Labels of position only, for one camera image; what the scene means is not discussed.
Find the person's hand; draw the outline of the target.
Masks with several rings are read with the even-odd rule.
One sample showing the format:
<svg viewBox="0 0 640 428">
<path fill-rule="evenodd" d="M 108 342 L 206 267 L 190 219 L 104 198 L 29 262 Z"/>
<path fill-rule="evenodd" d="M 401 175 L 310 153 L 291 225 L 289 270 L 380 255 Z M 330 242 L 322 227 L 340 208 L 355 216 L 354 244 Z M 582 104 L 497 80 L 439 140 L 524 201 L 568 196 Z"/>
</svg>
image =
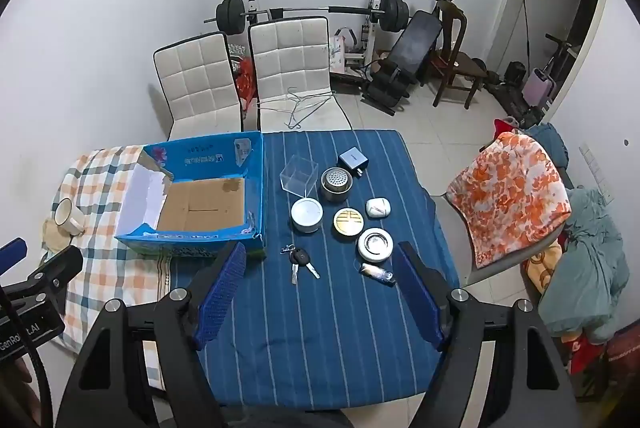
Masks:
<svg viewBox="0 0 640 428">
<path fill-rule="evenodd" d="M 1 426 L 39 427 L 40 401 L 22 358 L 1 369 Z"/>
</svg>

